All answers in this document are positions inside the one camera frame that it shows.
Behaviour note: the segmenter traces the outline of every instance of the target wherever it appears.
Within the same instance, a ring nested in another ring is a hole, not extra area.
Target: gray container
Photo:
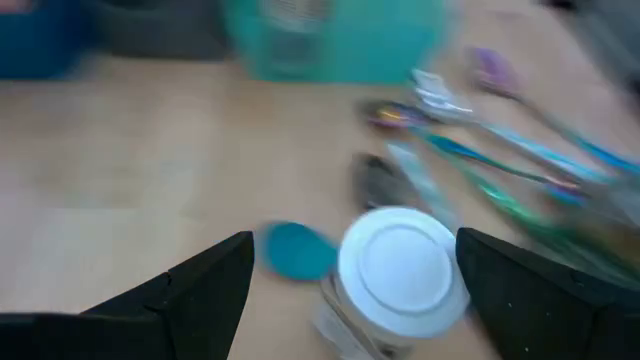
[[[132,57],[222,59],[229,49],[219,0],[87,0],[104,46]]]

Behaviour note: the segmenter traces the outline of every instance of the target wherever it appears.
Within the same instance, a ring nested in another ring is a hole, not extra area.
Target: white lid
[[[455,237],[415,209],[385,207],[356,220],[343,239],[338,274],[360,315],[395,335],[438,335],[469,303]]]

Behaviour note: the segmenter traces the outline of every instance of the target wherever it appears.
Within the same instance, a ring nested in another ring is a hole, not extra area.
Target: teal container
[[[245,66],[267,81],[403,83],[413,67],[431,61],[448,25],[446,0],[333,0],[307,41],[289,43],[305,53],[302,65],[283,68],[274,46],[288,45],[278,45],[282,33],[260,1],[227,0],[225,15]]]

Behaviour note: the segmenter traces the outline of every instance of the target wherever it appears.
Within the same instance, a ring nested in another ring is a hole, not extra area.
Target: dark blue bin
[[[0,14],[0,78],[64,75],[92,39],[80,0],[39,0],[29,12]]]

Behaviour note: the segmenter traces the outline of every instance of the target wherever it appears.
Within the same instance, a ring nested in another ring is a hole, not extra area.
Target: wooden table
[[[502,52],[534,99],[602,144],[638,153],[640,126],[622,94],[548,9],[524,0],[460,5],[456,45],[436,69],[478,112],[592,164],[513,104],[471,89],[458,54],[465,44]],[[369,97],[401,100],[406,89],[273,84],[234,64],[104,55],[69,82],[0,83],[0,310],[82,311],[272,219],[339,242],[359,215],[352,156],[386,154],[384,137],[353,113]],[[445,132],[535,169],[479,134]],[[446,162],[421,155],[466,226],[529,247]],[[545,207],[527,185],[500,181]],[[256,266],[230,359],[332,358],[310,323],[317,297],[316,285]],[[414,358],[495,356],[465,318]]]

